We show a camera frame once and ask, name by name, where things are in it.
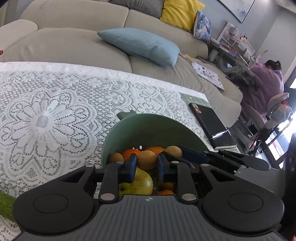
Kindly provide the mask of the brown longan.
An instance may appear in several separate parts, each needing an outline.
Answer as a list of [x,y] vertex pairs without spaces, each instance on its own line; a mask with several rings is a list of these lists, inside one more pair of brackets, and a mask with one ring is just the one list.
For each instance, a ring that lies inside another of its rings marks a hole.
[[177,158],[182,157],[182,150],[177,147],[177,146],[168,146],[167,148],[164,149],[166,153],[169,153]]
[[108,160],[110,163],[125,162],[125,159],[122,156],[122,154],[118,152],[110,154]]
[[142,151],[137,158],[138,168],[147,171],[155,168],[157,165],[157,156],[150,150]]

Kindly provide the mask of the orange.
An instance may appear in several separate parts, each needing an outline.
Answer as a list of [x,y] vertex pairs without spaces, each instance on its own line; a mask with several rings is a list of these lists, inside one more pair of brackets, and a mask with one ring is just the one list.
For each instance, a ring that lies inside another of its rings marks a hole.
[[122,154],[125,162],[127,162],[129,160],[131,154],[136,154],[136,156],[138,157],[140,153],[141,153],[141,151],[138,149],[128,149],[128,150],[124,150],[121,154]]
[[148,147],[145,150],[152,151],[156,156],[158,156],[159,153],[163,152],[165,149],[163,147]]
[[158,188],[158,195],[174,195],[174,184],[171,182],[160,183]]

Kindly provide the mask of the yellow green pear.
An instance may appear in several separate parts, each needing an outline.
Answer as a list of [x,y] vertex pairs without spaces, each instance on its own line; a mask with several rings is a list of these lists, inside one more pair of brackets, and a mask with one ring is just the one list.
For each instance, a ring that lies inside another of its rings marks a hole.
[[123,195],[151,195],[154,183],[151,176],[137,167],[132,183],[119,184],[119,197]]

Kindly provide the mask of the green fruit bowl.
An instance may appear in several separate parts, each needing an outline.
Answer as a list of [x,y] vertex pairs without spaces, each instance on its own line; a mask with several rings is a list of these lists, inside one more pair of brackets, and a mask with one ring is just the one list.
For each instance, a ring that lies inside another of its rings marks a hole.
[[207,151],[205,143],[189,128],[171,118],[139,113],[131,110],[118,113],[120,119],[107,134],[101,151],[101,165],[105,167],[112,153],[132,147],[180,146],[195,152]]

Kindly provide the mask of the grey office chair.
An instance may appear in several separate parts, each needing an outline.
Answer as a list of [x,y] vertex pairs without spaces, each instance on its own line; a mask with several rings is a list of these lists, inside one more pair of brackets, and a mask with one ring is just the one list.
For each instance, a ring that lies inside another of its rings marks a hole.
[[250,156],[255,156],[259,146],[269,138],[279,124],[288,120],[292,114],[292,108],[287,102],[289,95],[288,92],[284,92],[273,96],[267,104],[265,114],[259,114],[249,104],[243,105],[243,116],[257,129],[257,133],[252,137],[243,138],[243,143]]

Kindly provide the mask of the green checked table mat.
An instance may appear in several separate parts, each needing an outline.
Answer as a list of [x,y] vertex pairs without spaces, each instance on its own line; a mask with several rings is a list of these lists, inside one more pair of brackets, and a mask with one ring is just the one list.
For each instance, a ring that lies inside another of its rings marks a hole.
[[181,99],[183,100],[184,103],[189,105],[190,103],[195,103],[201,106],[205,106],[208,108],[211,108],[211,105],[203,93],[198,93],[197,96],[185,94],[185,93],[180,93]]

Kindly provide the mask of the patterned paper sheet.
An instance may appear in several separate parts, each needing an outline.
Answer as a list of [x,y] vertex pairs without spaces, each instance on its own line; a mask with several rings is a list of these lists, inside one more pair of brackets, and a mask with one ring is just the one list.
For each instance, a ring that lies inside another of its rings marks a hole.
[[198,64],[197,62],[192,62],[191,65],[192,65],[193,69],[196,71],[197,75],[201,76],[202,78],[204,78],[208,82],[212,83],[218,89],[225,90],[217,73]]

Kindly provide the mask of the white lace tablecloth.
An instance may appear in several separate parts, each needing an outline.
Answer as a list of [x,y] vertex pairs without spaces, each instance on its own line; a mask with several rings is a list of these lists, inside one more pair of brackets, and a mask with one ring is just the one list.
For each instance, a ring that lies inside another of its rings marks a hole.
[[194,90],[127,72],[62,63],[1,63],[1,192],[15,198],[18,240],[194,240],[205,220],[196,203],[158,195],[158,161],[147,172],[151,195],[100,203],[54,180],[101,165],[118,113],[162,115],[204,133],[180,93]]

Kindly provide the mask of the person in purple robe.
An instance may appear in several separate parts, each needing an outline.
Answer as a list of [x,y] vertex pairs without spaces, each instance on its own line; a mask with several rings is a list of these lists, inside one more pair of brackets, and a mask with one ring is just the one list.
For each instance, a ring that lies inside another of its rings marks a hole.
[[242,102],[254,108],[260,115],[265,115],[270,99],[284,90],[281,63],[268,60],[264,64],[252,65],[249,70],[254,75],[256,86],[239,88],[243,94]]

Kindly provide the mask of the cluttered desk with shelves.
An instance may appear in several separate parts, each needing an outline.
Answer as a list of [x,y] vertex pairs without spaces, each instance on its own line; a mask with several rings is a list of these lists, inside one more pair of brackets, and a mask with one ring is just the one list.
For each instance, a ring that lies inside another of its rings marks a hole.
[[214,63],[227,76],[241,74],[248,79],[254,75],[249,70],[255,63],[255,49],[238,28],[227,22],[217,39],[211,39],[208,60]]

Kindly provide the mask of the light blue cushion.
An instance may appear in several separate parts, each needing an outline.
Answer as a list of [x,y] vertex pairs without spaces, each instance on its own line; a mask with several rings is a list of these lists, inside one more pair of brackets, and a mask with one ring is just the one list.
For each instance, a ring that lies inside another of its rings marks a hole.
[[180,54],[180,49],[175,43],[136,28],[108,29],[97,32],[97,35],[131,56],[160,66],[174,66]]

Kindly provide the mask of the blue floral cushion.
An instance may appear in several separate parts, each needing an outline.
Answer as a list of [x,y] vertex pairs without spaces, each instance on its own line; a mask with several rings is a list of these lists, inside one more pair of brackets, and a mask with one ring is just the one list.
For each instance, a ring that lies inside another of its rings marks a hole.
[[196,14],[193,37],[207,45],[211,40],[211,22],[200,10],[198,10]]

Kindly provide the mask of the beige sofa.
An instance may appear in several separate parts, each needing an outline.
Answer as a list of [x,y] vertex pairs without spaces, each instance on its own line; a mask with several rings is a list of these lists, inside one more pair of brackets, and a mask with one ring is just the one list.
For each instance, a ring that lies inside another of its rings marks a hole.
[[[159,35],[180,49],[173,67],[162,67],[102,40],[97,32],[136,28]],[[241,113],[241,91],[213,64],[207,45],[189,32],[134,9],[103,1],[33,1],[19,20],[1,27],[2,62],[55,62],[95,66],[143,75],[206,95],[222,123],[231,127]],[[218,74],[225,90],[197,75],[191,63]]]

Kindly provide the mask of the yellow cushion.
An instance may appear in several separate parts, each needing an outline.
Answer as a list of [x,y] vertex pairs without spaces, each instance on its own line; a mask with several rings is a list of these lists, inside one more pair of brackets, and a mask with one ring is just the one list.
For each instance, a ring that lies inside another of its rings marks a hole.
[[197,0],[165,0],[160,20],[192,32],[196,14],[204,8],[205,5]]

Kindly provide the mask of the grey cushion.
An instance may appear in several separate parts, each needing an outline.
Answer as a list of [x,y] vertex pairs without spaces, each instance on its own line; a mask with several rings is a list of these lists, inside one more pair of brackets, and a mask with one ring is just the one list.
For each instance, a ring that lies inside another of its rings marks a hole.
[[144,14],[160,18],[163,11],[164,1],[162,0],[111,0],[111,4],[125,6],[129,9],[140,11]]

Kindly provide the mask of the framed landscape painting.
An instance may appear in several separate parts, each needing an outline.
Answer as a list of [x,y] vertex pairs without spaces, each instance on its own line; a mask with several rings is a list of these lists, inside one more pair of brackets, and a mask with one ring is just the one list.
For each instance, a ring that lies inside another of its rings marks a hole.
[[243,23],[255,0],[219,0],[234,17]]

